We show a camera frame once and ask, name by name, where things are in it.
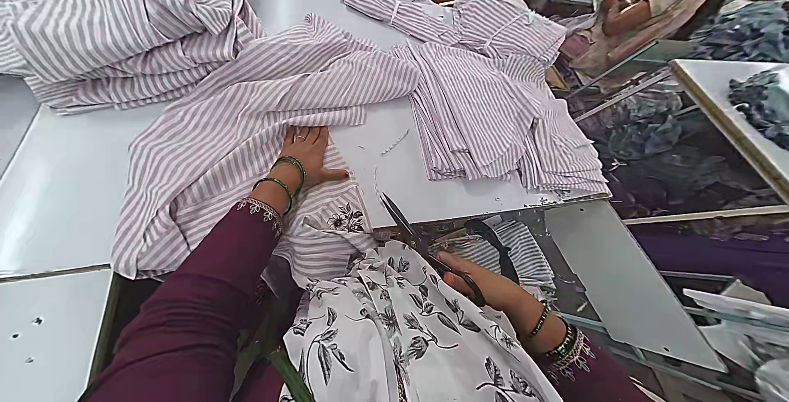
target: black scissor handle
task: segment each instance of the black scissor handle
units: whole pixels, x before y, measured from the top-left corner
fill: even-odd
[[[487,305],[487,303],[485,302],[485,296],[482,295],[482,290],[480,289],[479,286],[477,286],[477,284],[474,283],[474,280],[471,277],[469,277],[468,274],[461,273],[460,271],[450,268],[447,264],[435,258],[434,256],[427,255],[423,257],[428,261],[429,265],[432,266],[439,273],[439,276],[441,276],[442,279],[444,273],[452,273],[455,276],[458,276],[461,279],[463,279],[463,281],[466,282],[466,285],[468,285],[468,287],[471,288],[472,295],[467,297],[468,300],[470,300],[474,305],[477,305],[479,307]]]
[[[471,300],[471,302],[474,305],[477,305],[480,308],[482,306],[487,305],[487,303],[485,302],[485,296],[482,296],[482,290],[480,289],[479,286],[477,286],[477,284],[474,283],[473,280],[471,280],[471,277],[468,277],[468,274],[461,273],[459,271],[452,271],[452,274],[454,274],[455,276],[459,276],[461,279],[463,279],[464,282],[466,282],[466,285],[468,285],[468,287],[471,288],[471,292],[473,293],[473,295],[467,297],[469,300]]]

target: floral printed dupatta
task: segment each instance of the floral printed dupatta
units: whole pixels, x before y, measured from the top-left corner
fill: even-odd
[[[316,402],[561,401],[506,317],[400,242],[308,288],[284,340]],[[292,400],[287,386],[280,400]]]

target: green bangle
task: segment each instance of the green bangle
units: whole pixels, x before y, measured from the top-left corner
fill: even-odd
[[[545,325],[545,319],[547,319],[548,315],[551,313],[551,310],[548,309],[547,305],[543,307],[543,312],[540,315],[540,319],[538,320],[538,324],[534,327],[532,332],[526,336],[526,339],[532,339],[534,336],[537,336],[540,330],[542,329],[543,325]]]
[[[285,190],[285,193],[286,193],[286,194],[288,194],[288,209],[286,209],[286,210],[285,210],[285,212],[284,212],[284,213],[282,213],[282,215],[285,215],[285,214],[289,213],[289,212],[291,211],[291,207],[293,206],[293,195],[291,195],[291,190],[290,190],[290,189],[288,189],[288,185],[286,185],[286,184],[285,184],[285,183],[284,183],[282,180],[280,180],[279,178],[266,177],[266,178],[262,178],[262,179],[258,180],[258,181],[255,183],[255,185],[254,185],[254,186],[252,186],[252,190],[255,190],[255,188],[256,188],[258,185],[260,185],[261,183],[263,183],[263,182],[275,182],[275,183],[277,183],[278,185],[280,185],[280,186],[281,186],[281,187],[282,187],[282,188]]]
[[[299,174],[301,174],[301,183],[299,183],[298,187],[296,188],[296,193],[294,194],[294,196],[297,196],[301,191],[301,186],[304,185],[304,178],[306,175],[304,171],[304,165],[301,164],[301,160],[297,159],[296,157],[292,157],[290,155],[283,155],[282,157],[279,157],[277,161],[274,162],[274,165],[271,166],[271,169],[274,169],[278,164],[281,163],[288,163],[294,165],[296,169],[298,169]]]

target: striped cloth pile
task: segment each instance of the striped cloth pile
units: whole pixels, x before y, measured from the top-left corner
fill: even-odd
[[[277,160],[288,125],[361,125],[365,108],[408,95],[418,69],[318,16],[255,39],[169,105],[129,145],[129,189],[113,270],[131,279],[174,271]],[[346,169],[330,143],[328,169]],[[357,179],[300,194],[274,255],[300,286],[345,273],[375,247]]]
[[[456,0],[452,22],[401,0],[344,0],[424,44],[390,54],[419,66],[409,96],[428,178],[501,178],[529,190],[608,194],[597,151],[545,81],[566,29],[523,0]]]
[[[176,99],[263,36],[245,0],[0,0],[0,74],[58,114]]]
[[[512,248],[510,259],[518,273],[521,285],[556,288],[553,283],[553,270],[527,225],[511,220],[493,226],[493,231],[502,245]],[[484,266],[496,274],[501,273],[498,251],[479,237],[470,238],[468,242],[455,243],[452,252],[479,266]]]

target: scissor blade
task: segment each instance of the scissor blade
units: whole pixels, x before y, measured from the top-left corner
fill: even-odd
[[[416,233],[413,231],[413,227],[411,227],[411,224],[408,223],[406,217],[402,215],[400,209],[397,207],[397,205],[395,205],[388,195],[381,193],[381,203],[383,203],[383,206],[387,209],[387,211],[389,211],[389,215],[391,215],[392,219],[397,224],[397,226],[400,227],[400,229],[408,231],[409,235],[412,237],[416,235]]]

